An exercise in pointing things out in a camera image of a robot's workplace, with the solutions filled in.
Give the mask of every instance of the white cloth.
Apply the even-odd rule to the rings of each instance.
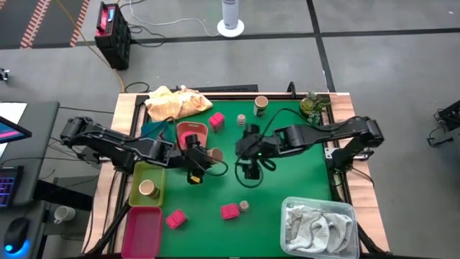
[[[306,206],[286,208],[286,246],[307,253],[340,253],[350,241],[353,221]]]

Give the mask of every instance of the striped tape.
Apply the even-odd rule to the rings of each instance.
[[[31,48],[33,46],[37,31],[42,24],[43,17],[48,10],[51,0],[39,0],[35,7],[34,14],[30,18],[29,24],[27,25],[26,31],[22,36],[21,46],[19,48]]]
[[[78,19],[75,21],[77,28],[73,30],[72,39],[70,40],[70,46],[75,47],[77,45],[78,37],[80,36],[81,27],[83,26],[83,21],[85,20],[86,12],[88,11],[88,5],[90,0],[83,0],[83,5],[81,6],[80,14]]]
[[[6,0],[0,0],[0,10],[3,8],[5,3],[6,3]]]

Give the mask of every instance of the yellow cable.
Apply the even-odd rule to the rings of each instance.
[[[104,63],[106,64],[107,67],[109,67],[110,69],[112,69],[110,67],[110,65],[107,63],[107,61],[102,58],[95,50],[93,50],[93,48],[89,45],[88,41],[86,40],[85,36],[83,35],[83,33],[80,31],[80,28],[78,27],[77,23],[75,22],[75,20],[72,18],[72,15],[70,15],[69,11],[65,8],[65,6],[63,5],[63,3],[60,2],[60,0],[56,0],[57,4],[59,4],[60,8],[65,12],[65,15],[67,15],[67,17],[69,18],[69,20],[72,22],[73,26],[75,27],[75,29],[78,31],[78,33],[80,33],[81,37],[83,38],[83,41],[85,42],[85,45],[86,47],[88,47],[96,56],[98,56],[98,58]],[[124,82],[123,82],[123,79],[121,79],[121,76],[118,74],[118,72],[116,72],[115,69],[112,69],[113,72],[115,73],[115,76],[118,78],[118,80],[120,81],[120,85],[121,85],[121,92],[124,93],[125,92],[125,86],[124,86]]]

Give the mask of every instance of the computer mouse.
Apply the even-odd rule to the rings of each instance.
[[[26,241],[27,229],[29,229],[29,220],[20,217],[13,220],[5,232],[3,245],[8,253],[19,251]]]

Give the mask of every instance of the pink block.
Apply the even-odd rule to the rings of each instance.
[[[223,219],[233,219],[239,216],[237,204],[228,204],[221,207],[221,216]]]
[[[209,124],[214,132],[217,132],[224,127],[224,120],[225,116],[220,112],[216,112],[213,116],[211,116],[211,118],[209,118]]]
[[[166,224],[170,226],[171,229],[175,229],[186,220],[186,215],[180,209],[178,209],[166,218]]]

